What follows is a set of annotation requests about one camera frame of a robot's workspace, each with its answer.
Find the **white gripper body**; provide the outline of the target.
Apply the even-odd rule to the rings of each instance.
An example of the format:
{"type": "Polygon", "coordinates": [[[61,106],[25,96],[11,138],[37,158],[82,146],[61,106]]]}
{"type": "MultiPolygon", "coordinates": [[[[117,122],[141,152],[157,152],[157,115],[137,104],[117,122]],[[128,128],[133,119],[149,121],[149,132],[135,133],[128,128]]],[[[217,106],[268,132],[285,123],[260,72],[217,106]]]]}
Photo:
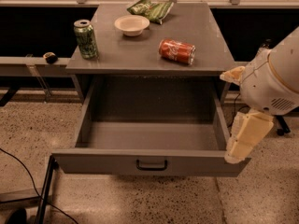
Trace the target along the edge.
{"type": "Polygon", "coordinates": [[[242,73],[240,91],[251,108],[285,115],[299,106],[299,56],[296,49],[257,55],[242,73]]]}

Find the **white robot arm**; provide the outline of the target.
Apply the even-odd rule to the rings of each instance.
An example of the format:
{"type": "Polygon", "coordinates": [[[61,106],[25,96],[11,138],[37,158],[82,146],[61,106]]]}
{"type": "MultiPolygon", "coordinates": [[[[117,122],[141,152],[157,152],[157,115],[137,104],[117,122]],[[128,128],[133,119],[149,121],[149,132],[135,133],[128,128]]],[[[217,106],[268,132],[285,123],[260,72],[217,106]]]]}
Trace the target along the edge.
{"type": "Polygon", "coordinates": [[[238,112],[224,159],[242,162],[274,126],[274,118],[299,106],[299,28],[275,47],[261,48],[245,66],[223,72],[220,79],[240,89],[249,112],[238,112]]]}

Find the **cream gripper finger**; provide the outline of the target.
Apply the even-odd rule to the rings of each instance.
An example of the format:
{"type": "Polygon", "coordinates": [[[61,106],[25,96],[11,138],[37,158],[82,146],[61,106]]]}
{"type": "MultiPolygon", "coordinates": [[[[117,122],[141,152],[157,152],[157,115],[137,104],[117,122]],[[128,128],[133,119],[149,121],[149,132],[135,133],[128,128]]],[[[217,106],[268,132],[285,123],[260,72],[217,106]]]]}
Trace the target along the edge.
{"type": "Polygon", "coordinates": [[[231,164],[242,162],[271,131],[274,117],[251,109],[237,112],[228,139],[224,159],[231,164]]]}
{"type": "Polygon", "coordinates": [[[235,85],[239,86],[244,70],[244,66],[235,67],[233,69],[223,72],[220,75],[220,79],[229,83],[234,83],[235,85]]]}

